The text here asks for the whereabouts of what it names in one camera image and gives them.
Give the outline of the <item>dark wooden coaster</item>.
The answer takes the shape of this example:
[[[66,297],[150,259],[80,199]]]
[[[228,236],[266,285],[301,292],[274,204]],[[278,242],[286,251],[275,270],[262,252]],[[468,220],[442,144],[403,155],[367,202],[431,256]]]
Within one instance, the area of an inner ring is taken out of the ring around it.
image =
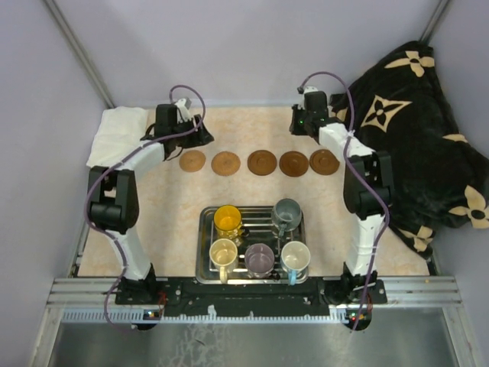
[[[288,151],[281,155],[280,170],[288,177],[301,177],[309,169],[309,159],[298,151]]]
[[[248,170],[258,176],[272,174],[277,167],[276,156],[268,150],[257,150],[248,156]]]
[[[332,175],[339,169],[339,161],[327,149],[314,151],[309,158],[309,166],[314,172],[321,175]]]

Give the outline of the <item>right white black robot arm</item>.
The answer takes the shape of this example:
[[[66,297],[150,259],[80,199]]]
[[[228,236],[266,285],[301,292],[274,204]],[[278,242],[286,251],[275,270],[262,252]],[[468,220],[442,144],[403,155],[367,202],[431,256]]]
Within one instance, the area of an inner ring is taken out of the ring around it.
[[[373,250],[389,221],[388,206],[395,192],[391,156],[362,144],[339,119],[331,117],[323,91],[307,86],[300,87],[299,94],[290,132],[308,135],[345,164],[343,200],[355,215],[356,225],[345,262],[345,272],[351,277],[342,282],[341,291],[346,300],[356,303],[368,294],[362,277],[375,270]]]

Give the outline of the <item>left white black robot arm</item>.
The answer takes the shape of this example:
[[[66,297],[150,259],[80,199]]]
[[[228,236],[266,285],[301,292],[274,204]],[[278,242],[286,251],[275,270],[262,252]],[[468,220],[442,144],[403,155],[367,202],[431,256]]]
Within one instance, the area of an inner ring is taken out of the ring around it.
[[[89,187],[85,203],[89,226],[110,238],[121,262],[121,277],[134,281],[131,292],[148,304],[159,294],[150,277],[153,265],[145,254],[137,230],[139,200],[137,179],[168,159],[175,148],[196,148],[214,141],[204,114],[192,115],[191,102],[179,99],[156,108],[152,129],[125,154],[90,158]]]

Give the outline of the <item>woven rattan coaster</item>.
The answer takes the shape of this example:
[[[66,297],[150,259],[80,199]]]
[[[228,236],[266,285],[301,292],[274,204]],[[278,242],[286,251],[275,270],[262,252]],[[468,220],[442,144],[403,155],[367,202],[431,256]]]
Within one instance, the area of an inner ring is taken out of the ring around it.
[[[200,171],[205,163],[206,156],[197,150],[187,151],[179,159],[180,168],[187,173]]]
[[[235,174],[241,166],[238,155],[230,151],[219,152],[211,162],[211,168],[219,176],[227,177]]]

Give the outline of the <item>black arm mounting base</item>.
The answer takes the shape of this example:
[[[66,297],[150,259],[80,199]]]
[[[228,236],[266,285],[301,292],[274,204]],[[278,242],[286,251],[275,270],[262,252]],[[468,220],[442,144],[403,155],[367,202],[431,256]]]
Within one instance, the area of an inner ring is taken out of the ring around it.
[[[349,309],[347,325],[358,321],[362,330],[370,322],[372,307],[385,304],[387,295],[378,279],[367,289],[354,289],[344,278],[311,277],[291,286],[277,278],[254,284],[203,284],[196,278],[153,275],[145,281],[122,279],[115,302],[146,307],[145,320],[210,315],[236,320],[301,320],[327,317],[332,306],[345,305]]]

